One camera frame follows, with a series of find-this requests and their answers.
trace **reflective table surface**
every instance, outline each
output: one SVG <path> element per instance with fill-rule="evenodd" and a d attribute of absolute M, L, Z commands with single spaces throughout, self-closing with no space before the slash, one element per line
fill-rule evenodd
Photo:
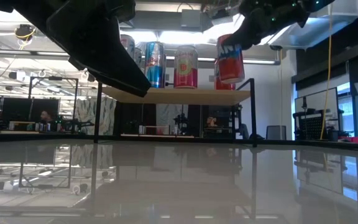
<path fill-rule="evenodd" d="M 358 223 L 358 152 L 0 143 L 0 223 Z"/>

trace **red can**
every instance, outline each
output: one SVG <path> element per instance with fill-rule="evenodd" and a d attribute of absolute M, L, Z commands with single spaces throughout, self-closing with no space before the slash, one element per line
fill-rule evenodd
<path fill-rule="evenodd" d="M 242 61 L 241 45 L 222 46 L 224 40 L 230 37 L 226 34 L 218 38 L 218 64 L 223 83 L 239 83 L 245 79 Z"/>
<path fill-rule="evenodd" d="M 193 46 L 181 46 L 175 53 L 174 88 L 197 88 L 198 53 Z"/>
<path fill-rule="evenodd" d="M 236 84 L 224 84 L 219 74 L 218 61 L 215 62 L 215 90 L 235 90 Z"/>

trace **can label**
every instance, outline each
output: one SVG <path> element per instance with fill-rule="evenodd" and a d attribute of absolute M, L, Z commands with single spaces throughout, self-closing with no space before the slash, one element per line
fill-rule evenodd
<path fill-rule="evenodd" d="M 218 64 L 221 81 L 223 83 L 237 83 L 244 80 L 244 65 L 242 61 L 241 45 L 222 46 L 230 34 L 218 39 Z"/>
<path fill-rule="evenodd" d="M 179 47 L 175 54 L 173 74 L 175 88 L 197 88 L 198 53 L 194 47 Z"/>
<path fill-rule="evenodd" d="M 135 40 L 129 35 L 121 35 L 121 44 L 131 58 L 135 58 Z"/>
<path fill-rule="evenodd" d="M 235 90 L 236 84 L 225 84 L 221 81 L 218 61 L 215 62 L 215 90 Z"/>
<path fill-rule="evenodd" d="M 145 75 L 153 88 L 163 88 L 164 48 L 160 42 L 149 42 L 146 45 Z"/>

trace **person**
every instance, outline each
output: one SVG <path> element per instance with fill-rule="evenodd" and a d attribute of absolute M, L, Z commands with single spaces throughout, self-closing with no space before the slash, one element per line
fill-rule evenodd
<path fill-rule="evenodd" d="M 50 124 L 50 131 L 57 130 L 57 125 L 56 125 L 55 120 L 53 119 L 53 115 L 51 112 L 44 110 L 41 112 L 40 117 L 41 117 L 41 123 Z"/>

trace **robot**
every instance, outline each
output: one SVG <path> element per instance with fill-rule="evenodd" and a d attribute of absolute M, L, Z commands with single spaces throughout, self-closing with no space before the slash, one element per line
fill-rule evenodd
<path fill-rule="evenodd" d="M 247 50 L 286 26 L 303 27 L 312 12 L 333 1 L 243 0 L 245 19 L 223 45 Z M 0 11 L 13 9 L 65 50 L 77 69 L 134 95 L 147 93 L 149 81 L 120 42 L 119 23 L 135 16 L 135 0 L 0 0 Z"/>

